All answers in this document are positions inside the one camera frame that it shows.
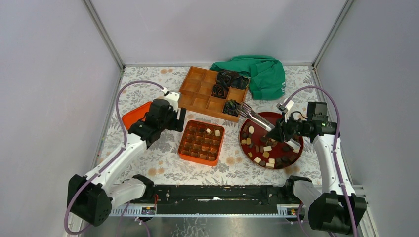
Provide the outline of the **dark rolled fabric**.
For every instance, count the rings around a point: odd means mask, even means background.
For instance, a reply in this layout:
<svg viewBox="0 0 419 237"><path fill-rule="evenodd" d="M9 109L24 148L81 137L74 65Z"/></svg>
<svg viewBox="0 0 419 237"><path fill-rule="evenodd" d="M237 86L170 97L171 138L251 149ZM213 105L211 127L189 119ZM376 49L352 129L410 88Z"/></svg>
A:
<svg viewBox="0 0 419 237"><path fill-rule="evenodd" d="M220 84L214 84L211 95L216 98L226 99L229 93L229 87Z"/></svg>
<svg viewBox="0 0 419 237"><path fill-rule="evenodd" d="M236 71L222 70L217 74L216 83L224 88L231 87L245 90L250 83L250 79Z"/></svg>
<svg viewBox="0 0 419 237"><path fill-rule="evenodd" d="M234 99L227 100L223 107L223 113L231 116L238 117L239 112L238 108L241 106L241 103L237 102Z"/></svg>

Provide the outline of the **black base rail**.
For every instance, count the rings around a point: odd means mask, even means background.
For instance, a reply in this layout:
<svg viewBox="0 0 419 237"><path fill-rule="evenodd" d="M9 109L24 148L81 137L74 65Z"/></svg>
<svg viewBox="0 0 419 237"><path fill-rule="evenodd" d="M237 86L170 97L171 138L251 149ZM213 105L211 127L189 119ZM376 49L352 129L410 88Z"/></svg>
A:
<svg viewBox="0 0 419 237"><path fill-rule="evenodd" d="M268 215L297 208L300 200L285 186L152 185L131 203L155 207L160 215Z"/></svg>

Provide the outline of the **dark rolled fabric back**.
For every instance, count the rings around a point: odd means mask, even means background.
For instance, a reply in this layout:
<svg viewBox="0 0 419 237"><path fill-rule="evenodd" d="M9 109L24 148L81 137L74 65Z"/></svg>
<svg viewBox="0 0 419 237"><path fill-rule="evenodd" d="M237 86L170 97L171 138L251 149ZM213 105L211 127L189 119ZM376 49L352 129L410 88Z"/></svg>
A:
<svg viewBox="0 0 419 237"><path fill-rule="evenodd" d="M236 71L222 70L217 74L216 83L224 88L231 87L245 90L250 83L250 79Z"/></svg>

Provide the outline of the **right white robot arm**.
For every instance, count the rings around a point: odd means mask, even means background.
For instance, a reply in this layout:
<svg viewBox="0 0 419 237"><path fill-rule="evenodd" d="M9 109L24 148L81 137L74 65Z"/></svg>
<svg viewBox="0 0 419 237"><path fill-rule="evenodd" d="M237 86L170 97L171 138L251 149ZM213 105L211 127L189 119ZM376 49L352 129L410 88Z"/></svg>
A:
<svg viewBox="0 0 419 237"><path fill-rule="evenodd" d="M309 102L307 119L294 119L292 102L279 103L282 117L270 127L267 136L278 142L291 142L294 136L309 138L315 149L322 177L322 191L314 188L308 178L292 178L283 190L290 203L299 200L305 205L310 228L344 235L355 235L366 209L364 198L357 197L352 188L340 148L337 123L330 122L327 104Z"/></svg>

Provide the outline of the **dark rolled fabric front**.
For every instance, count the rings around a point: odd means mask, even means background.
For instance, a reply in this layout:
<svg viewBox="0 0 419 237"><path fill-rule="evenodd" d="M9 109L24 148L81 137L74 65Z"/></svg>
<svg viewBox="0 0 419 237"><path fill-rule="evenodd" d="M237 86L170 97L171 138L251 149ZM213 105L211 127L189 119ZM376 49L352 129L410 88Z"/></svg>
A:
<svg viewBox="0 0 419 237"><path fill-rule="evenodd" d="M231 116L238 117L239 112L238 108L241 106L241 103L237 102L234 99L227 100L223 107L223 113Z"/></svg>

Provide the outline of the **red round plate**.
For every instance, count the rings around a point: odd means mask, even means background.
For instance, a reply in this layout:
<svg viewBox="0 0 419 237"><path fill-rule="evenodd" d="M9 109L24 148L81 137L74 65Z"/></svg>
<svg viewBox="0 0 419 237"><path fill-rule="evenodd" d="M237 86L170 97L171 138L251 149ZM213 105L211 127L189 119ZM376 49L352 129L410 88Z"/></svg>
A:
<svg viewBox="0 0 419 237"><path fill-rule="evenodd" d="M256 123L246 120L239 133L239 143L245 155L260 167L269 169L283 169L294 164L301 156L304 141L301 136L294 136L299 150L287 143L280 143L269 139L267 131Z"/></svg>

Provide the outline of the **green cloth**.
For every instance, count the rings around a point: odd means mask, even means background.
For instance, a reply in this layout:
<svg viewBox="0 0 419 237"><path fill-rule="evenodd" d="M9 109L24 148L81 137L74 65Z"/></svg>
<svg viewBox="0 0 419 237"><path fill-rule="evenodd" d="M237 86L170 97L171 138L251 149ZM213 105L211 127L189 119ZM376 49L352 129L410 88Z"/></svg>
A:
<svg viewBox="0 0 419 237"><path fill-rule="evenodd" d="M240 55L215 62L212 71L229 70L248 77L254 100L276 100L285 94L286 75L282 62L266 55Z"/></svg>

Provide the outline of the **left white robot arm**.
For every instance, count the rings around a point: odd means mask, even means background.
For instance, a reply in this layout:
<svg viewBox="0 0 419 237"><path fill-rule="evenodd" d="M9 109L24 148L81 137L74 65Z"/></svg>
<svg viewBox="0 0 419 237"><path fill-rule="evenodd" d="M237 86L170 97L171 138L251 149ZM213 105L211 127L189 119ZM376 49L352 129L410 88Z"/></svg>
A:
<svg viewBox="0 0 419 237"><path fill-rule="evenodd" d="M115 185L116 179L131 161L147 151L163 131L182 132L186 109L173 99L155 99L125 114L128 129L123 142L101 164L86 175L74 175L68 184L67 212L92 226L100 226L112 208L138 199L147 203L153 190L143 179L133 177Z"/></svg>

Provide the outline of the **dark rolled fabric middle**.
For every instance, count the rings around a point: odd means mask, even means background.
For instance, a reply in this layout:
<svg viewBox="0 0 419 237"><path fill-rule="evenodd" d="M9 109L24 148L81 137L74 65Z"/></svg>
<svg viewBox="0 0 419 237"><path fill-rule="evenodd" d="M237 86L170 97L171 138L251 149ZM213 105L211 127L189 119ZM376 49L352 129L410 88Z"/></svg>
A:
<svg viewBox="0 0 419 237"><path fill-rule="evenodd" d="M211 95L216 98L226 99L229 93L229 87L220 84L214 84Z"/></svg>

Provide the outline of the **orange chocolate box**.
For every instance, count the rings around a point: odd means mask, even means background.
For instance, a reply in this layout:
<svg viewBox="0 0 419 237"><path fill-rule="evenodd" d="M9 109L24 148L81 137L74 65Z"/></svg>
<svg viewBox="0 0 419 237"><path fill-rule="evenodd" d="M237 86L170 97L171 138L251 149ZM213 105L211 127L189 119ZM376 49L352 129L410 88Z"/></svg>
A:
<svg viewBox="0 0 419 237"><path fill-rule="evenodd" d="M209 128L212 133L206 134ZM220 130L221 136L214 135ZM225 129L216 124L190 120L182 134L177 153L181 159L207 166L216 166L219 162Z"/></svg>

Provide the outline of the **wooden compartment organizer tray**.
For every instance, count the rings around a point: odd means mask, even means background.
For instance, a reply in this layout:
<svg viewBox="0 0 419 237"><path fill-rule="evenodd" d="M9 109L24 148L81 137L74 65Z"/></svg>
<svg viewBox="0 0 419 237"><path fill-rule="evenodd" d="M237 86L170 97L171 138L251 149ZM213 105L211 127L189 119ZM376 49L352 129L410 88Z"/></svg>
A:
<svg viewBox="0 0 419 237"><path fill-rule="evenodd" d="M244 102L248 89L229 88L225 98L212 95L213 86L216 84L218 72L198 67L190 67L180 89L179 107L188 111L212 116L232 122L238 122L239 116L223 112L228 100L238 103Z"/></svg>

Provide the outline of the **metal serving tongs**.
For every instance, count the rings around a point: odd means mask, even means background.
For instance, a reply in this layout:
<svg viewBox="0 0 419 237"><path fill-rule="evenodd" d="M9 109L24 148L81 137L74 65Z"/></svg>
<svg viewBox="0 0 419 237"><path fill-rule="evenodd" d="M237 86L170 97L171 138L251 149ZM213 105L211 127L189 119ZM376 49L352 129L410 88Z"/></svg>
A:
<svg viewBox="0 0 419 237"><path fill-rule="evenodd" d="M256 113L253 110L253 108L245 102L240 103L237 106L236 111L239 115L246 117L247 119L254 122L255 124L262 127L264 130L268 132L275 128L273 124L271 124L268 120Z"/></svg>

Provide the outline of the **aluminium frame rail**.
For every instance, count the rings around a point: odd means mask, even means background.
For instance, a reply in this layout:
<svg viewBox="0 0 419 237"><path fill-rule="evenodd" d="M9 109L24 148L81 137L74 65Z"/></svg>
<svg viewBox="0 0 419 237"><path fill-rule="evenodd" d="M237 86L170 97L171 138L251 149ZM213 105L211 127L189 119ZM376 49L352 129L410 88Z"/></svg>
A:
<svg viewBox="0 0 419 237"><path fill-rule="evenodd" d="M153 183L149 182L147 183L148 187L151 187L154 185ZM292 194L291 189L291 180L288 181L286 185ZM251 218L284 218L290 222L307 222L308 218L306 216L306 208L305 205L300 201L300 205L297 208L290 208L290 207L280 207L279 208L280 213L279 214L268 214L268 215L238 215L238 214L230 214L230 215L168 215L168 214L157 214L157 209L155 207L146 206L144 204L133 204L131 201L128 201L118 207L114 207L111 210L110 216L134 216L139 217L144 220L149 220L153 217L204 217L204 218L210 218L210 217L251 217Z"/></svg>

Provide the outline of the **orange box lid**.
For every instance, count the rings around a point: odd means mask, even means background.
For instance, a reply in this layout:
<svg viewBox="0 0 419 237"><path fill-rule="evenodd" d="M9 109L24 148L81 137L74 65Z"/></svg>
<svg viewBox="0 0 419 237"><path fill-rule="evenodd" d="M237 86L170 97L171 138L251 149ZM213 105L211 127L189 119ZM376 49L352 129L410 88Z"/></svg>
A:
<svg viewBox="0 0 419 237"><path fill-rule="evenodd" d="M138 122L139 120L145 120L145 114L149 112L152 101L149 101L140 107L126 113L122 116L122 122L126 130L129 130L130 127Z"/></svg>

